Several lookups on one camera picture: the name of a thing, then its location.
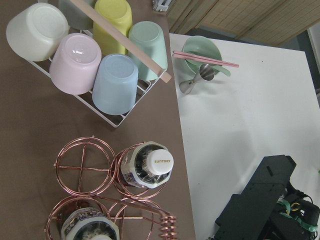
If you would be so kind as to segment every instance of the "pink cup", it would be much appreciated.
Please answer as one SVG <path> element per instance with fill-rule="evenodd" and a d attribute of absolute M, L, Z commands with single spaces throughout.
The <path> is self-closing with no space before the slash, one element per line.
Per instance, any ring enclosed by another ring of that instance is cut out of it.
<path fill-rule="evenodd" d="M 90 91 L 101 57 L 99 45 L 91 37 L 81 33 L 67 35 L 62 39 L 50 66 L 53 84 L 72 95 Z"/>

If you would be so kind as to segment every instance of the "pink chopsticks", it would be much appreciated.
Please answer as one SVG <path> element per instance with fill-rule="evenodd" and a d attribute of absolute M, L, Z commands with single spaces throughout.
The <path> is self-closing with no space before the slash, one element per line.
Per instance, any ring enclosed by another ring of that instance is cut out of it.
<path fill-rule="evenodd" d="M 213 59 L 213 58 L 209 58 L 209 57 L 205 57 L 205 56 L 199 56 L 199 55 L 195 55 L 195 54 L 191 54 L 191 53 L 187 53 L 187 52 L 183 52 L 183 51 L 174 50 L 172 56 L 175 58 L 178 58 L 178 59 L 194 60 L 194 61 L 207 63 L 207 64 L 224 65 L 224 66 L 229 66 L 229 67 L 234 67 L 234 68 L 239 67 L 239 65 L 235 64 L 235 63 L 221 61 L 221 60 L 217 60 L 217 59 Z"/>

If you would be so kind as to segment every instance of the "yellow cup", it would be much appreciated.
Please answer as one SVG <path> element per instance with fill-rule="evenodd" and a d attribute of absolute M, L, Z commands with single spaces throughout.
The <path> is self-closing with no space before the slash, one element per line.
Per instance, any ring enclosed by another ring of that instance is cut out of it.
<path fill-rule="evenodd" d="M 94 9 L 128 37 L 132 27 L 132 12 L 126 0 L 98 0 Z M 126 54 L 126 48 L 95 22 L 93 23 L 93 39 L 100 46 L 103 55 Z"/>

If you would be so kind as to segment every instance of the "white bottle cap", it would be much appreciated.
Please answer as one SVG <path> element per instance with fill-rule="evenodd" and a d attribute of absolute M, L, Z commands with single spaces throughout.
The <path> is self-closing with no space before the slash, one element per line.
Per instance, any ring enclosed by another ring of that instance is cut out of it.
<path fill-rule="evenodd" d="M 94 236 L 93 238 L 91 238 L 91 240 L 112 240 L 112 239 L 107 235 L 101 234 L 101 235 Z"/>
<path fill-rule="evenodd" d="M 155 175 L 169 173 L 174 166 L 174 158 L 165 149 L 150 152 L 146 157 L 146 167 Z"/>

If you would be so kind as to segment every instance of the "green bowl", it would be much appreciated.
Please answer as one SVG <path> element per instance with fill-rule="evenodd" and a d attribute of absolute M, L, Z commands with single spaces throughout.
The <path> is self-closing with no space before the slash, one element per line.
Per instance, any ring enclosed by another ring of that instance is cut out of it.
<path fill-rule="evenodd" d="M 188 38 L 183 45 L 182 51 L 189 54 L 222 60 L 217 46 L 210 39 L 204 36 L 192 36 Z M 204 64 L 204 62 L 194 60 L 185 60 L 185 63 L 194 74 L 196 74 L 199 67 Z"/>

